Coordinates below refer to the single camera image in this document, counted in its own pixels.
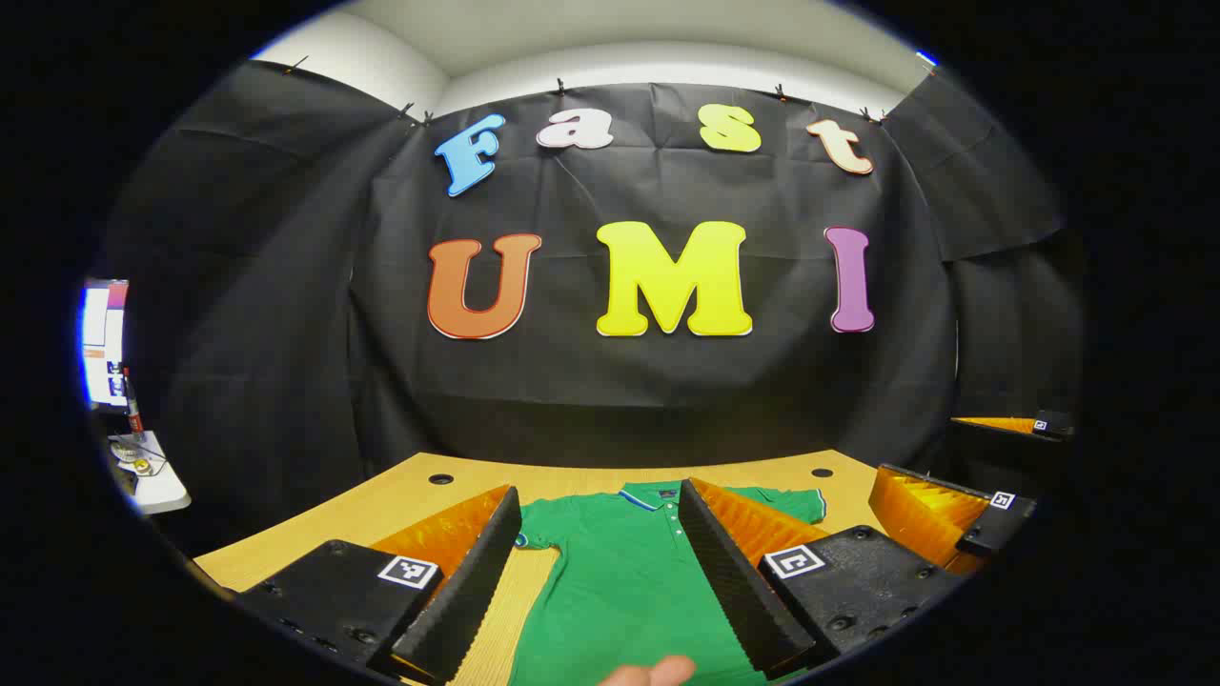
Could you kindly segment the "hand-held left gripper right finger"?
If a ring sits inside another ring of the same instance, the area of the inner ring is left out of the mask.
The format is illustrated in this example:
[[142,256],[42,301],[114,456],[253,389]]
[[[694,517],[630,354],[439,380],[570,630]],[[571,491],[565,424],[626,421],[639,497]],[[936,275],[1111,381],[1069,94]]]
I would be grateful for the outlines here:
[[769,677],[863,651],[963,585],[867,525],[824,533],[704,478],[680,521],[750,664]]

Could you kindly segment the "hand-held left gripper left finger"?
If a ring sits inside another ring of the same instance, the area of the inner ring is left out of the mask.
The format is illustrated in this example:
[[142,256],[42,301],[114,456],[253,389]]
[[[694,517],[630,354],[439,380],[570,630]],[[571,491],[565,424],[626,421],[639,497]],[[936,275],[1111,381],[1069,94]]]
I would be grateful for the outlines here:
[[479,631],[521,527],[501,485],[370,547],[331,540],[235,602],[336,659],[444,685]]

